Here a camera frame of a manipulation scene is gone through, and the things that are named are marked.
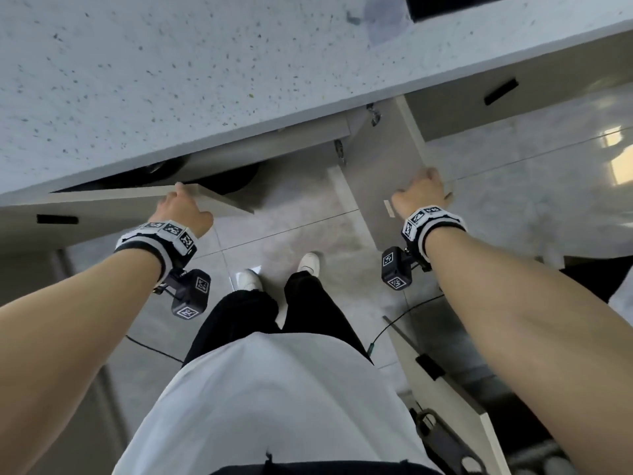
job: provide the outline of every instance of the cabinet door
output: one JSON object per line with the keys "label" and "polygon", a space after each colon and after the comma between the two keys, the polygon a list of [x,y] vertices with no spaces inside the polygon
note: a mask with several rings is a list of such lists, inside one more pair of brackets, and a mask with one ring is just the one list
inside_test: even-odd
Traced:
{"label": "cabinet door", "polygon": [[359,121],[358,111],[349,112],[354,117],[349,126],[359,129],[343,145],[342,170],[376,248],[384,251],[405,245],[403,221],[392,210],[391,195],[425,166],[425,146],[403,96],[375,103],[374,109],[380,112],[376,126],[369,116]]}
{"label": "cabinet door", "polygon": [[387,332],[420,407],[435,411],[482,459],[490,475],[510,475],[490,416],[483,407],[447,375],[433,380],[416,361],[420,353],[397,327],[391,326]]}
{"label": "cabinet door", "polygon": [[[250,215],[232,200],[191,184],[187,191],[200,210],[215,218]],[[64,248],[145,222],[173,185],[51,193],[41,199],[0,207],[0,255]]]}

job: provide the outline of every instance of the white sneaker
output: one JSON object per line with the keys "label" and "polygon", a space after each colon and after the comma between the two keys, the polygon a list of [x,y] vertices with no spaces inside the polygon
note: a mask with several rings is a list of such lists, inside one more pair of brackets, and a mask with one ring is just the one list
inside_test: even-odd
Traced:
{"label": "white sneaker", "polygon": [[237,289],[238,290],[259,290],[264,291],[263,286],[261,285],[261,280],[252,270],[244,270],[240,271],[237,275],[235,275],[237,279]]}
{"label": "white sneaker", "polygon": [[321,271],[321,262],[319,261],[318,255],[313,251],[303,255],[297,271],[307,271],[310,275],[314,275],[318,278],[319,272]]}

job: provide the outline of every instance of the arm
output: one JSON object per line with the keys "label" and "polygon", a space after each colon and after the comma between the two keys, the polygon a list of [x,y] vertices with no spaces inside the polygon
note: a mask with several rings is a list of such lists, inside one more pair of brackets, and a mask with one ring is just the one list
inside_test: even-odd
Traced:
{"label": "arm", "polygon": [[[200,237],[213,224],[182,184],[150,221],[174,220]],[[0,308],[0,460],[21,474],[66,426],[97,371],[156,285],[160,263],[139,249]]]}
{"label": "arm", "polygon": [[[436,170],[394,194],[398,213],[446,206]],[[586,474],[633,464],[633,329],[581,285],[455,228],[426,241],[442,290],[493,370]]]}

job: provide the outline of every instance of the speckled countertop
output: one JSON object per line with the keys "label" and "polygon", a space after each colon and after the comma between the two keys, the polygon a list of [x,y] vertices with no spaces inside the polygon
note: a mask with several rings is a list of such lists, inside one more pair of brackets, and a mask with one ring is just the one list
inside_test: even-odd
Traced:
{"label": "speckled countertop", "polygon": [[0,203],[633,28],[633,0],[0,0]]}

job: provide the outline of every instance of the cable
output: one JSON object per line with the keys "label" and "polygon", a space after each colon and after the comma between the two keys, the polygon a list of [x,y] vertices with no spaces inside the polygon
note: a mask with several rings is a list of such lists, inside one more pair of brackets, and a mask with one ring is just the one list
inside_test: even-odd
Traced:
{"label": "cable", "polygon": [[145,347],[145,348],[146,348],[146,349],[148,349],[148,350],[155,351],[155,352],[157,352],[157,353],[160,353],[161,355],[164,355],[164,356],[166,356],[166,357],[169,357],[169,358],[170,358],[170,359],[172,359],[172,360],[176,360],[177,362],[180,362],[181,364],[185,363],[185,362],[183,362],[182,360],[177,359],[176,357],[172,357],[169,353],[165,353],[164,351],[157,350],[157,349],[152,348],[152,347],[150,347],[150,346],[148,346],[148,345],[145,345],[145,343],[141,343],[141,342],[139,342],[138,340],[135,340],[135,339],[134,339],[134,338],[132,338],[130,335],[125,335],[125,338],[127,338],[129,341],[133,341],[133,342],[134,342],[134,343],[136,343],[137,345],[141,345],[142,347]]}
{"label": "cable", "polygon": [[426,300],[423,302],[418,303],[417,305],[412,306],[411,308],[409,308],[409,310],[407,310],[406,312],[404,312],[402,315],[400,315],[397,319],[395,319],[393,322],[390,322],[389,325],[387,325],[386,327],[384,327],[382,329],[382,331],[380,333],[378,333],[378,336],[376,336],[376,338],[374,338],[374,341],[369,343],[369,348],[367,349],[367,356],[371,357],[372,356],[372,351],[374,351],[374,344],[376,343],[376,340],[389,328],[391,327],[394,323],[396,323],[399,319],[401,319],[402,317],[404,317],[407,313],[409,313],[412,310],[415,310],[416,308],[418,308],[419,306],[424,305],[425,303],[429,303],[430,301],[433,300],[437,300],[438,298],[443,297],[444,294],[442,295],[438,295],[435,298],[431,298],[430,300]]}

